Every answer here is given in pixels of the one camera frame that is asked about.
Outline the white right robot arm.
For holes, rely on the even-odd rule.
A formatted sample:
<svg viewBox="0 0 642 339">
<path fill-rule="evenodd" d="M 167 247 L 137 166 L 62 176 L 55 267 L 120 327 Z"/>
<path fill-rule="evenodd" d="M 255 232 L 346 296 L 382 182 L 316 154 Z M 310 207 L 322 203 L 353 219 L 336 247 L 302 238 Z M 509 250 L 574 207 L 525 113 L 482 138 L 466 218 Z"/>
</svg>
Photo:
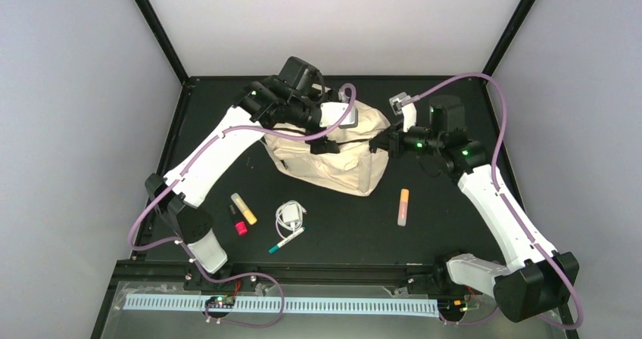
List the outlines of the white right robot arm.
<svg viewBox="0 0 642 339">
<path fill-rule="evenodd" d="M 469 199 L 493 235 L 504 264 L 455 251 L 439 256 L 431 272 L 433 286 L 449 293 L 469 287 L 492 297 L 512 322 L 541 316 L 566 305 L 579 273 L 571 252 L 561 253 L 534 226 L 507 189 L 484 145 L 469 138 L 465 109 L 452 95 L 430 100 L 429 126 L 416 124 L 413 98 L 402 92 L 389 100 L 402 120 L 380 132 L 369 144 L 389 157 L 406 152 L 431 155 Z"/>
</svg>

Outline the cream canvas backpack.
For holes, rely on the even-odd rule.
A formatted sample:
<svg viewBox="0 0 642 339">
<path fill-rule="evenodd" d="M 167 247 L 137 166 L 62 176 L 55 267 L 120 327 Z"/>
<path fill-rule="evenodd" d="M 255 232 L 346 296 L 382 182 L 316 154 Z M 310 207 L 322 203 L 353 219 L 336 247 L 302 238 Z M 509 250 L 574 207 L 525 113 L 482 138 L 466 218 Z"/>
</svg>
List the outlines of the cream canvas backpack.
<svg viewBox="0 0 642 339">
<path fill-rule="evenodd" d="M 388 152 L 371 152 L 369 141 L 390 126 L 378 109 L 358 101 L 358 123 L 348 129 L 329 133 L 338 144 L 337 154 L 311 154 L 305 142 L 265 135 L 262 144 L 281 173 L 345 194 L 370 195 L 382 179 L 388 165 Z"/>
</svg>

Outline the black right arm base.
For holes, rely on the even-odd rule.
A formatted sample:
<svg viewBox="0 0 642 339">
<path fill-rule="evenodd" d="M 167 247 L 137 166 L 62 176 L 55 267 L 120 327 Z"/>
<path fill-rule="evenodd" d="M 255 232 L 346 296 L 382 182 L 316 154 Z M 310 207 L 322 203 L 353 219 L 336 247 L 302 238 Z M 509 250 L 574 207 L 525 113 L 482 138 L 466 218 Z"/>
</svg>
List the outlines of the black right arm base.
<svg viewBox="0 0 642 339">
<path fill-rule="evenodd" d="M 450 280 L 444 264 L 427 266 L 408 266 L 402 286 L 410 294 L 427 294 L 437 299 L 460 299 L 469 295 L 481 296 L 482 292 Z"/>
</svg>

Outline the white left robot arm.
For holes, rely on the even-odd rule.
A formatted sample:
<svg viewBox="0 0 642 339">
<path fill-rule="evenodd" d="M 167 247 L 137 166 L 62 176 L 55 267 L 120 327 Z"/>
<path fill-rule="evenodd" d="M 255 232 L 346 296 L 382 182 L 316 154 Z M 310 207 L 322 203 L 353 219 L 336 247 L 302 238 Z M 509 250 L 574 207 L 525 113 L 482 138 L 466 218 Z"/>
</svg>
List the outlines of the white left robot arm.
<svg viewBox="0 0 642 339">
<path fill-rule="evenodd" d="M 176 167 L 151 174 L 145 187 L 150 203 L 140 219 L 155 212 L 175 233 L 205 272 L 214 274 L 228 260 L 213 231 L 213 219 L 200 208 L 222 175 L 265 135 L 310 142 L 314 150 L 327 143 L 330 132 L 357 123 L 357 89 L 345 83 L 326 89 L 318 68 L 290 57 L 277 75 L 247 84 L 235 97 L 214 130 Z"/>
</svg>

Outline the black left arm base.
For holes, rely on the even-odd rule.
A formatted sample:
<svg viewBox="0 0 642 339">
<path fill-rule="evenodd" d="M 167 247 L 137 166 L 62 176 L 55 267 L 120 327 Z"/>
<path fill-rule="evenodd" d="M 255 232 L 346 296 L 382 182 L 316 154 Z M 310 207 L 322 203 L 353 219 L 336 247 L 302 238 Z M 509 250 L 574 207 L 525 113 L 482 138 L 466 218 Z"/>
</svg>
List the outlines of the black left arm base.
<svg viewBox="0 0 642 339">
<path fill-rule="evenodd" d="M 223 294 L 233 294 L 234 292 L 249 292 L 254 290 L 256 281 L 251 277 L 236 278 L 227 281 L 229 277 L 238 274 L 231 265 L 226 264 L 220 271 L 213 274 L 217 282 L 207 280 L 195 266 L 190 267 L 185 274 L 183 289 L 185 291 L 214 292 Z"/>
</svg>

